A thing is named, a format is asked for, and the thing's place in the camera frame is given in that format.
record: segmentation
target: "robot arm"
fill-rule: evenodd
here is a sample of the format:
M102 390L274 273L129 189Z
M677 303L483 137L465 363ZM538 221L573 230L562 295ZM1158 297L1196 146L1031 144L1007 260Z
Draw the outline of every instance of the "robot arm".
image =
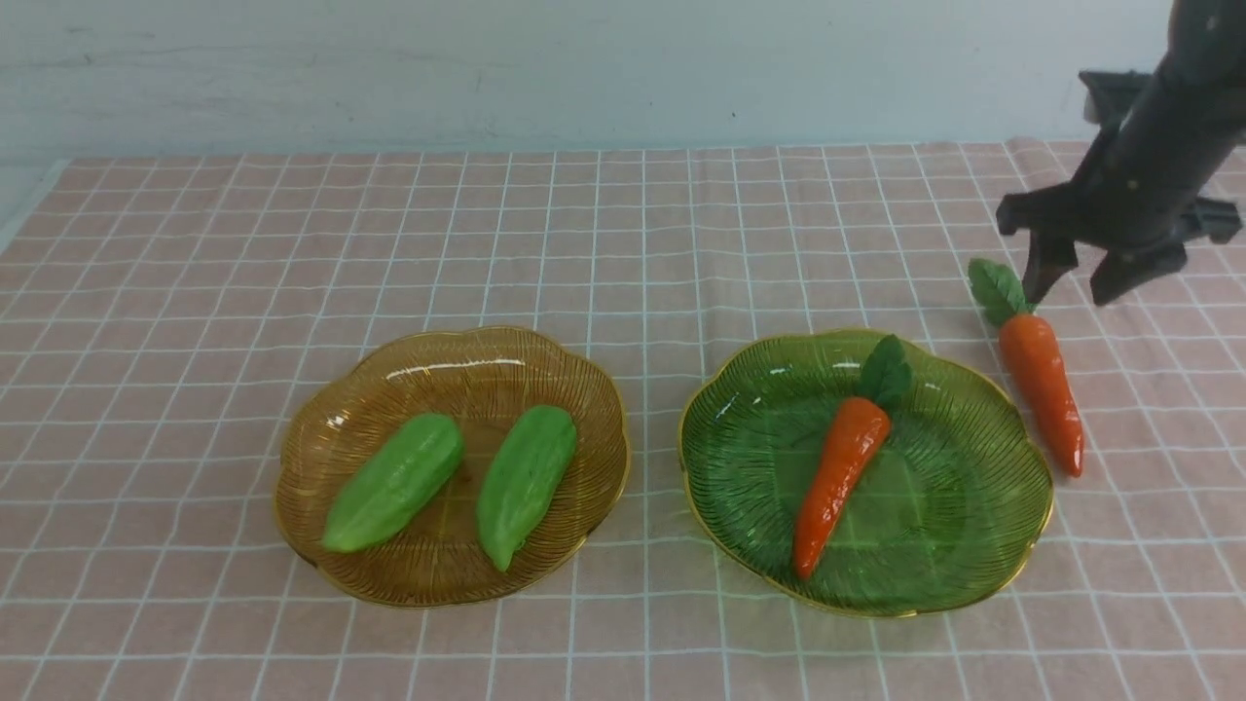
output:
M1246 0L1176 0L1159 67L1125 77L1140 90L1121 113L1100 115L1073 177L1007 194L996 210L1001 234L1030 232L1023 281L1032 303L1078 266L1075 243L1105 250L1090 276L1104 305L1184 268L1185 243L1227 243L1242 227L1235 203L1200 192L1246 132ZM1082 80L1103 97L1095 73Z

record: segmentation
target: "plate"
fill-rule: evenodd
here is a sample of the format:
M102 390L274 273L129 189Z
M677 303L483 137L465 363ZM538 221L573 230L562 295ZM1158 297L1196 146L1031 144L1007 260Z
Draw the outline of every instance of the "plate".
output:
M731 558L824 610L903 618L968 606L1020 573L1050 519L1052 473L998 386L908 341L913 392L817 572L802 583L791 570L824 437L885 335L840 329L743 347L680 418L690 508Z
M476 497L502 440L535 405L566 410L578 446L545 520L501 574L476 538ZM465 456L455 477L384 545L321 549L338 491L421 412L457 422ZM522 327L424 332L376 349L299 411L274 507L290 548L351 596L399 608L471 604L531 586L569 560L622 497L630 467L623 400L598 366Z

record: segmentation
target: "toy carrot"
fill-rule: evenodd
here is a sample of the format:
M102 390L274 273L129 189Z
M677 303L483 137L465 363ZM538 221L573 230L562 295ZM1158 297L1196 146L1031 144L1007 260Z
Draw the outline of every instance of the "toy carrot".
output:
M1017 273L1003 263L969 260L969 290L987 320L999 329L1004 367L1034 412L1038 433L1055 462L1070 477L1082 477L1082 416L1069 390L1055 331L1034 314Z
M861 366L856 392L835 413L817 474L796 518L792 567L801 580L817 568L852 489L891 435L888 413L912 382L913 370L905 361L903 344L896 335L887 335Z

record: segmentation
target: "pink checkered tablecloth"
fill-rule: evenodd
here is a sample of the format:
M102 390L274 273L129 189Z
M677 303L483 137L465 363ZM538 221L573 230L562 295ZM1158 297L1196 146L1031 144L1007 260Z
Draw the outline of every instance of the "pink checkered tablecloth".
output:
M1001 382L963 278L1084 143L78 161L0 254L0 696L1199 701L1246 689L1246 242L1044 305L1085 476L1023 575L870 623L698 529L679 412L744 342L872 325ZM1246 195L1235 156L1215 188ZM501 603L395 613L284 545L285 421L370 347L520 324L633 410L627 494Z

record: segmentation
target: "green vegetable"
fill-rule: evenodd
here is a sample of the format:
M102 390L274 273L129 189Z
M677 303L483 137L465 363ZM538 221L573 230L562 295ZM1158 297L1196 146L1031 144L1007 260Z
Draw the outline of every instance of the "green vegetable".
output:
M321 547L355 553L389 540L436 497L462 456L464 437L452 418L429 413L406 422L341 488Z
M528 410L506 435L476 502L480 544L500 572L545 519L574 454L576 425L557 407Z

